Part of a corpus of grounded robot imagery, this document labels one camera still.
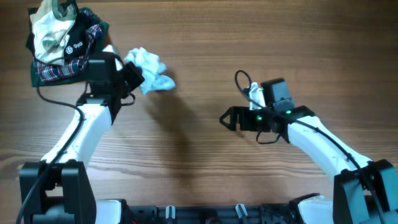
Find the light blue striped garment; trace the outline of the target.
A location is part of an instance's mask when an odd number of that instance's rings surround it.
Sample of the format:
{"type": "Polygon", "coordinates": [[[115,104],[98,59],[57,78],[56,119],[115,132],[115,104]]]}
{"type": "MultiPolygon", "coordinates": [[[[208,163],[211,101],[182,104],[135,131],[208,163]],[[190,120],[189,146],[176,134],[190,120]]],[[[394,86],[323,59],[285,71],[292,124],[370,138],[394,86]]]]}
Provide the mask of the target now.
{"type": "Polygon", "coordinates": [[[152,91],[169,91],[175,88],[174,80],[164,72],[167,67],[160,61],[156,54],[148,52],[145,48],[134,48],[128,52],[124,60],[132,62],[136,67],[142,70],[144,81],[139,88],[143,95],[152,91]]]}

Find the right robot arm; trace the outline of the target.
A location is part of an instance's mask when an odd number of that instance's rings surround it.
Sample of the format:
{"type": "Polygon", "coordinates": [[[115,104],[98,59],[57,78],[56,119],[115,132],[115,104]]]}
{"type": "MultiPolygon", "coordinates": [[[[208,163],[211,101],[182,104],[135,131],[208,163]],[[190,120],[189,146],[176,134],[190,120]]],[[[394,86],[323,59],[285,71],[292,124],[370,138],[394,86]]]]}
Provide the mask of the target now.
{"type": "Polygon", "coordinates": [[[397,223],[397,171],[373,161],[332,134],[306,106],[295,106],[284,79],[241,90],[249,106],[232,106],[220,123],[230,131],[276,133],[299,148],[333,181],[333,197],[291,201],[298,223],[397,223]]]}

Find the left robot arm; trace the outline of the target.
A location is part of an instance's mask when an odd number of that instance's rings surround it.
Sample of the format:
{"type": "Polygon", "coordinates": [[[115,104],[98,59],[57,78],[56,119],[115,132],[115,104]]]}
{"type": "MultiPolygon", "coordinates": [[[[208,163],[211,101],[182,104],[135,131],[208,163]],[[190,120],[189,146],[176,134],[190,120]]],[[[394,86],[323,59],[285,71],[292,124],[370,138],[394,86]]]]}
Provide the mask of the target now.
{"type": "Polygon", "coordinates": [[[134,214],[123,199],[97,200],[86,172],[103,134],[122,100],[143,81],[142,68],[101,52],[85,62],[89,91],[84,91],[59,142],[39,162],[27,162],[19,175],[22,205],[16,223],[130,223],[134,214]]]}

